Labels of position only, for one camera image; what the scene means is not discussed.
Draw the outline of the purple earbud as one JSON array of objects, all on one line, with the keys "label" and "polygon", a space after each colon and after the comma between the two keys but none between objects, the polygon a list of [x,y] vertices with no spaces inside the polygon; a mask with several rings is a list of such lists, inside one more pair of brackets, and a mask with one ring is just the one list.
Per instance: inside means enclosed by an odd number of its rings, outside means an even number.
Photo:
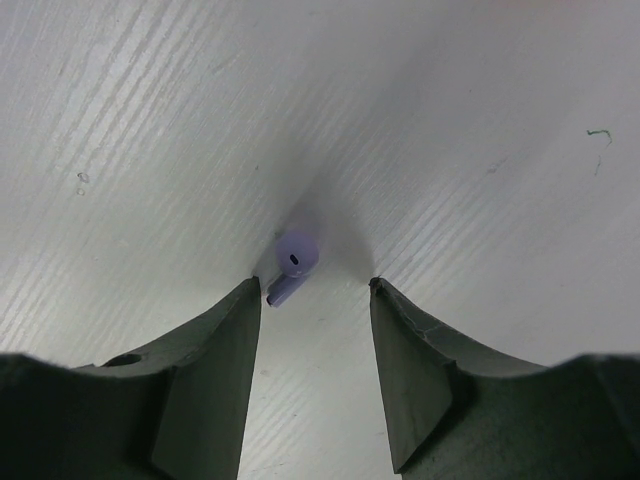
[{"label": "purple earbud", "polygon": [[275,256],[279,275],[269,285],[266,301],[278,308],[309,278],[319,262],[320,250],[312,235],[290,230],[276,241]]}]

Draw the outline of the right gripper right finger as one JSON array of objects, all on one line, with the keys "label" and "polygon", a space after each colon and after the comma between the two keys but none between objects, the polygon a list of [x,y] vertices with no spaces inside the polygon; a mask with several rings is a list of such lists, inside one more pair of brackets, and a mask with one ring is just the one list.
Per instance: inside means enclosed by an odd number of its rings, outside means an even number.
[{"label": "right gripper right finger", "polygon": [[387,435],[404,479],[635,479],[639,358],[518,359],[370,282]]}]

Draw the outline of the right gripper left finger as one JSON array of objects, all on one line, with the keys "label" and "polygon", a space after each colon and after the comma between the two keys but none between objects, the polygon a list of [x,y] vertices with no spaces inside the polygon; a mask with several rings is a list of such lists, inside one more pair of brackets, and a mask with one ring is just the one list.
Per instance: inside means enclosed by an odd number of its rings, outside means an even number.
[{"label": "right gripper left finger", "polygon": [[1,358],[5,479],[234,479],[261,321],[256,278],[101,366]]}]

